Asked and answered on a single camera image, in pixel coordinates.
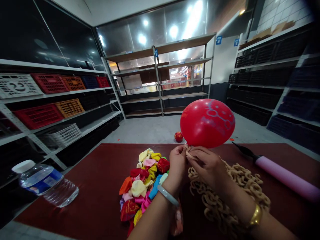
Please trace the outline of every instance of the table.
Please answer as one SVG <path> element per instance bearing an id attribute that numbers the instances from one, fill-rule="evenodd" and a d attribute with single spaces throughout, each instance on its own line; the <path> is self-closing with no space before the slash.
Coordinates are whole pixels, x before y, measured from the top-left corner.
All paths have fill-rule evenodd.
<path id="1" fill-rule="evenodd" d="M 320 188 L 320 163 L 287 144 L 241 144 Z M 169 157 L 176 144 L 101 144 L 66 174 L 79 187 L 79 195 L 65 208 L 55 208 L 38 198 L 15 221 L 75 239 L 126 239 L 129 224 L 120 221 L 119 189 L 139 154 L 147 148 Z M 239 163 L 264 181 L 262 191 L 271 200 L 271 214 L 297 236 L 308 231 L 314 205 L 253 165 L 233 144 L 214 149 L 229 165 Z M 227 239 L 215 223 L 204 216 L 198 193 L 193 197 L 189 184 L 180 194 L 184 217 L 183 233 L 176 239 Z"/>

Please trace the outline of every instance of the blue label on shelf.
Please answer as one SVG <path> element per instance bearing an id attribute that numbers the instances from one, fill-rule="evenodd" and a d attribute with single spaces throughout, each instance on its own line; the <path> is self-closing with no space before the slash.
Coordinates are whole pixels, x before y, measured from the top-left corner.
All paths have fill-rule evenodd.
<path id="1" fill-rule="evenodd" d="M 32 175 L 29 178 L 30 182 L 37 182 L 36 184 L 33 184 L 32 186 L 25 187 L 26 190 L 29 190 L 30 192 L 33 192 L 37 195 L 40 195 L 53 187 L 57 184 L 62 178 L 63 175 L 58 172 L 56 169 L 53 169 L 53 171 L 43 178 L 44 172 L 37 172 L 34 175 Z"/>
<path id="2" fill-rule="evenodd" d="M 234 44 L 233 44 L 234 47 L 239 45 L 239 40 L 240 40 L 240 38 L 237 38 L 234 40 Z"/>
<path id="3" fill-rule="evenodd" d="M 218 36 L 216 40 L 216 45 L 220 45 L 222 42 L 222 36 Z"/>

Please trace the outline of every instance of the plastic bottle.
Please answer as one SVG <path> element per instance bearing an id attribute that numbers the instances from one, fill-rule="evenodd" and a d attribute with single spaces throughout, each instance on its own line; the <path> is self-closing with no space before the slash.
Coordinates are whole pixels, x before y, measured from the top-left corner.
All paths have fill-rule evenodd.
<path id="1" fill-rule="evenodd" d="M 43 196 L 57 207 L 67 206 L 79 193 L 77 186 L 50 165 L 36 165 L 34 161 L 26 160 L 14 166 L 12 170 L 19 173 L 21 187 Z"/>

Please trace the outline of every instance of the bracelet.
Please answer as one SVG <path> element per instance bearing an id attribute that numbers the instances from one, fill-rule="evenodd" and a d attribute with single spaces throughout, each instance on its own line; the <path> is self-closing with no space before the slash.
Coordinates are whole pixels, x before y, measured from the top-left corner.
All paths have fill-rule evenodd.
<path id="1" fill-rule="evenodd" d="M 170 193 L 168 193 L 167 190 L 165 190 L 160 184 L 158 185 L 158 191 L 161 192 L 162 195 L 166 199 L 168 199 L 173 205 L 179 207 L 179 202 Z"/>
<path id="2" fill-rule="evenodd" d="M 255 225 L 259 225 L 261 216 L 262 216 L 261 207 L 256 203 L 256 209 L 254 210 L 254 213 L 252 215 L 250 223 L 247 225 L 247 228 L 253 227 Z"/>

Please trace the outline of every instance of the small red balloon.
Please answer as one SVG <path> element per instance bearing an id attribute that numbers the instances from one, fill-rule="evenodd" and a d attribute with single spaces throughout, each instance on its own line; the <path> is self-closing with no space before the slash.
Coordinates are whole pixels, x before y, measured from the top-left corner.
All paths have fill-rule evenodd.
<path id="1" fill-rule="evenodd" d="M 183 111 L 180 128 L 187 144 L 214 148 L 232 135 L 235 118 L 230 108 L 214 99 L 199 99 Z"/>
<path id="2" fill-rule="evenodd" d="M 182 142 L 182 140 L 183 140 L 183 135 L 182 135 L 181 132 L 176 132 L 176 133 L 174 134 L 174 138 L 176 139 L 177 142 Z"/>

